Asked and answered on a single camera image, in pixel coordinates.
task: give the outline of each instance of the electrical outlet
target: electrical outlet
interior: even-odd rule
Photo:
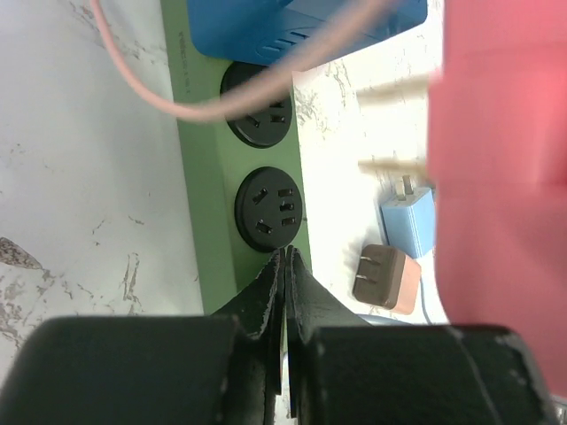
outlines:
[[[291,243],[303,216],[299,188],[285,172],[272,166],[252,171],[235,200],[237,228],[256,251],[272,252]]]
[[[222,77],[221,94],[232,90],[260,73],[265,66],[234,62]],[[254,148],[270,148],[280,143],[290,131],[293,105],[290,96],[269,108],[229,121],[232,132]]]
[[[227,75],[235,74],[234,70],[240,66],[197,52],[190,39],[185,0],[162,0],[161,9],[175,101],[198,103],[218,97],[223,81],[224,84],[234,84],[229,82]],[[250,68],[245,75],[251,75],[258,69]],[[260,244],[265,249],[256,250],[248,243],[252,238],[247,242],[243,237],[245,232],[241,234],[238,230],[235,200],[246,178],[254,170],[263,167],[282,170],[295,183],[300,198],[304,199],[299,137],[292,99],[291,93],[290,114],[286,115],[289,119],[286,118],[285,123],[277,123],[289,125],[289,128],[268,143],[262,142],[262,137],[258,135],[253,135],[252,141],[244,143],[242,137],[236,135],[234,126],[231,128],[227,122],[199,124],[178,121],[205,313],[212,313],[230,301],[253,281],[270,257],[268,252],[264,252],[268,248],[267,243]],[[249,135],[250,128],[242,129],[244,134]],[[292,244],[301,250],[309,265],[307,222],[302,216],[304,211],[302,208],[300,214],[294,212],[298,227],[294,230],[297,234]]]

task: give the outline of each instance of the white tabletop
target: white tabletop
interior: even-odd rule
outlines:
[[[358,256],[384,241],[377,206],[391,193],[357,162],[422,157],[427,104],[361,110],[355,93],[439,66],[441,4],[430,1],[419,28],[296,85],[314,274],[357,313],[372,310],[350,294]],[[171,97],[159,1],[105,9],[135,72]],[[40,265],[0,264],[0,381],[48,317],[202,313],[175,120],[120,78],[87,1],[4,0],[0,52],[0,237]]]

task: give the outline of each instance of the pink cord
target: pink cord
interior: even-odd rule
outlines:
[[[232,89],[220,99],[201,104],[177,104],[148,90],[134,75],[122,57],[100,6],[100,0],[90,0],[100,34],[108,53],[122,77],[146,102],[160,111],[187,121],[234,120],[259,111],[285,96],[290,89],[291,73],[319,66],[336,51],[348,46],[369,26],[386,13],[392,0],[351,0],[348,7],[322,30],[288,55],[246,84]]]

